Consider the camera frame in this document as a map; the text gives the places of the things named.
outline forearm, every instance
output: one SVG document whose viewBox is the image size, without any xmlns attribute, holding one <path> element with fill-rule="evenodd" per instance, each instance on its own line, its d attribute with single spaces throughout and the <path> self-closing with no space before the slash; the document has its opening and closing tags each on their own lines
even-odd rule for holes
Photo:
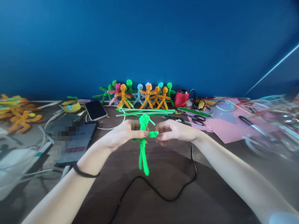
<svg viewBox="0 0 299 224">
<path fill-rule="evenodd" d="M 276 212 L 297 214 L 281 194 L 254 168 L 210 137 L 193 141 L 226 183 L 248 204 L 261 223 Z"/>
<path fill-rule="evenodd" d="M 78 168 L 97 175 L 111 154 L 109 149 L 92 145 L 78 161 Z M 31 211 L 23 224 L 72 223 L 95 178 L 85 178 L 73 169 Z"/>
</svg>

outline finger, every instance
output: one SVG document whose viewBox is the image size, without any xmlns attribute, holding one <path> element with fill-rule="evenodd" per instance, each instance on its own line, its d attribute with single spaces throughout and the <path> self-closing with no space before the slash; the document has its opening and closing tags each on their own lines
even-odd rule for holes
<svg viewBox="0 0 299 224">
<path fill-rule="evenodd" d="M 156 140 L 156 142 L 158 144 L 160 144 L 161 146 L 165 146 L 168 141 L 159 141 L 159 140 Z"/>
<path fill-rule="evenodd" d="M 129 139 L 132 139 L 132 138 L 146 138 L 149 135 L 149 132 L 141 131 L 141 130 L 139 130 L 139 131 L 131 130 L 131 131 L 128 131 L 127 133 L 128 133 L 127 136 L 128 136 Z"/>
<path fill-rule="evenodd" d="M 131 130 L 140 130 L 140 122 L 138 120 L 128 120 Z"/>
<path fill-rule="evenodd" d="M 171 129 L 171 120 L 166 120 L 155 125 L 155 131 L 163 133 L 167 129 Z"/>
<path fill-rule="evenodd" d="M 164 132 L 157 136 L 157 140 L 159 141 L 168 141 L 170 139 L 175 139 L 175 138 L 177 138 L 177 134 L 175 131 Z"/>
</svg>

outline red yarn ball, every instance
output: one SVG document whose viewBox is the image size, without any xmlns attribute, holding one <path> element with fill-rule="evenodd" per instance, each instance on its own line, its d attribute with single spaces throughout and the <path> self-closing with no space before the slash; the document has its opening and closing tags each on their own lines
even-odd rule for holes
<svg viewBox="0 0 299 224">
<path fill-rule="evenodd" d="M 178 90 L 174 97 L 174 106 L 175 107 L 183 107 L 185 106 L 187 100 L 189 99 L 189 93 L 183 94 L 182 92 L 187 92 L 186 90 Z"/>
</svg>

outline green marker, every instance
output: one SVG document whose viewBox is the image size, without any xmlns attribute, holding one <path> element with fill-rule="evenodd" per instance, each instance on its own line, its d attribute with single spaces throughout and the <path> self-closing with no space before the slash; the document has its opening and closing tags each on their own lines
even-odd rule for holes
<svg viewBox="0 0 299 224">
<path fill-rule="evenodd" d="M 198 111 L 195 111 L 195 110 L 190 110 L 190 109 L 183 108 L 183 107 L 178 107 L 178 110 L 184 111 L 184 112 L 187 112 L 187 113 L 191 113 L 191 114 L 195 114 L 195 115 L 201 115 L 201 116 L 205 116 L 205 117 L 211 117 L 210 114 L 206 114 L 206 113 L 203 113 L 203 112 L 198 112 Z"/>
</svg>

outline pink pipe cleaner figure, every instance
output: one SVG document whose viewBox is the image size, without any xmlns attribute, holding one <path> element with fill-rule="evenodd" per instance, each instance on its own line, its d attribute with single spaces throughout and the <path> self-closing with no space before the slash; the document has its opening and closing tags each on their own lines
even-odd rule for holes
<svg viewBox="0 0 299 224">
<path fill-rule="evenodd" d="M 114 102 L 115 105 L 118 105 L 118 99 L 117 99 L 118 96 L 117 96 L 116 93 L 121 92 L 121 84 L 120 84 L 120 83 L 116 84 L 116 85 L 115 85 L 115 88 L 116 88 L 115 91 L 108 91 L 108 93 L 110 93 L 110 94 L 114 94 L 113 99 L 109 102 L 109 106 L 111 106 L 111 104 L 112 104 L 113 102 Z"/>
</svg>

